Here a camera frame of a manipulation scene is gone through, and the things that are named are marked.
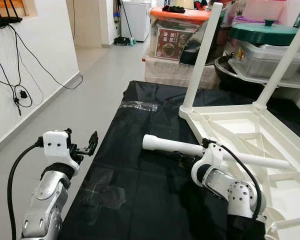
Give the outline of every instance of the black cloth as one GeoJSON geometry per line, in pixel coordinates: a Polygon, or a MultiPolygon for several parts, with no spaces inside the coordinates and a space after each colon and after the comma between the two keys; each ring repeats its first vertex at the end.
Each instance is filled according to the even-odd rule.
{"type": "MultiPolygon", "coordinates": [[[[168,155],[142,150],[145,134],[197,144],[187,122],[178,116],[186,90],[130,82],[122,102],[157,104],[157,111],[117,110],[59,239],[227,239],[227,202],[196,186],[168,155]]],[[[194,106],[252,102],[231,92],[200,89],[194,106]]],[[[300,110],[294,103],[271,99],[268,109],[300,137],[300,110]]]]}

